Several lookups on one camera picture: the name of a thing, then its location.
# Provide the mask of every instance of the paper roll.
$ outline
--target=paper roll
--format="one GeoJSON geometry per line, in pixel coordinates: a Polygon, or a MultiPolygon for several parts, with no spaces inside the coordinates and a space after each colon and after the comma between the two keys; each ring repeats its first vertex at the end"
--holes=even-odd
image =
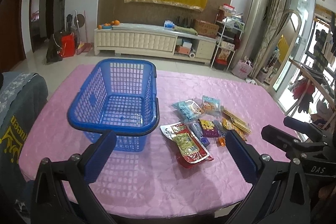
{"type": "Polygon", "coordinates": [[[195,53],[194,53],[194,52],[190,52],[190,53],[189,53],[189,57],[190,57],[190,58],[195,58],[195,53]]]}

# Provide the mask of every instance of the patterned curtain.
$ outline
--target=patterned curtain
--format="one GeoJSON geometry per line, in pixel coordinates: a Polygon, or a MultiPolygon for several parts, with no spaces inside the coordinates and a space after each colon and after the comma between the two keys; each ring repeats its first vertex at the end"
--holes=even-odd
{"type": "Polygon", "coordinates": [[[261,69],[260,66],[263,65],[261,64],[261,61],[263,59],[263,56],[269,46],[269,43],[275,31],[277,30],[277,27],[280,24],[281,17],[285,9],[285,4],[286,4],[286,0],[272,0],[271,6],[270,6],[270,13],[268,16],[267,30],[265,32],[263,42],[261,44],[260,50],[254,62],[253,70],[249,74],[250,77],[256,77],[259,70],[261,69]]]}

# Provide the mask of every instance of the blue plastic basket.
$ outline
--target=blue plastic basket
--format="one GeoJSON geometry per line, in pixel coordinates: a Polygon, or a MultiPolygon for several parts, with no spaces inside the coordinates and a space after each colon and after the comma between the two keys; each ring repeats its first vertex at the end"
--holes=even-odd
{"type": "Polygon", "coordinates": [[[90,133],[113,130],[115,150],[141,151],[159,123],[156,68],[143,60],[100,61],[68,110],[69,124],[90,133]]]}

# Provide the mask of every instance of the pink tablecloth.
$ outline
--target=pink tablecloth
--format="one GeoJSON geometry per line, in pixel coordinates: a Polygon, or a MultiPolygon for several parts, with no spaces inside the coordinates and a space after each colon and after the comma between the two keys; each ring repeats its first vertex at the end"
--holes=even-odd
{"type": "MultiPolygon", "coordinates": [[[[67,110],[92,65],[78,66],[55,91],[37,118],[22,149],[19,165],[27,179],[35,179],[39,163],[68,159],[90,144],[67,122],[67,110]]],[[[175,72],[157,72],[160,124],[177,122],[171,104],[202,95],[219,98],[222,105],[249,122],[248,143],[274,160],[288,161],[285,153],[262,140],[261,129],[271,124],[292,135],[283,125],[284,114],[259,86],[175,72]]],[[[208,146],[214,161],[184,169],[175,159],[176,147],[158,126],[147,137],[141,153],[114,151],[98,180],[90,187],[105,209],[128,218],[164,218],[202,214],[245,198],[251,188],[241,176],[227,148],[208,146]]],[[[68,185],[69,199],[75,201],[68,185]]]]}

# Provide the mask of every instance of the mirror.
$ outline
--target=mirror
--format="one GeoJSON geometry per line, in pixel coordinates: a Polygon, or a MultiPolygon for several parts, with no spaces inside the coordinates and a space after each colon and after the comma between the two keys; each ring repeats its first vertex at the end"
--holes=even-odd
{"type": "Polygon", "coordinates": [[[278,28],[271,39],[268,49],[259,65],[259,72],[254,80],[259,85],[273,86],[288,61],[292,52],[298,46],[296,40],[301,28],[301,18],[298,12],[286,10],[279,22],[278,28]]]}

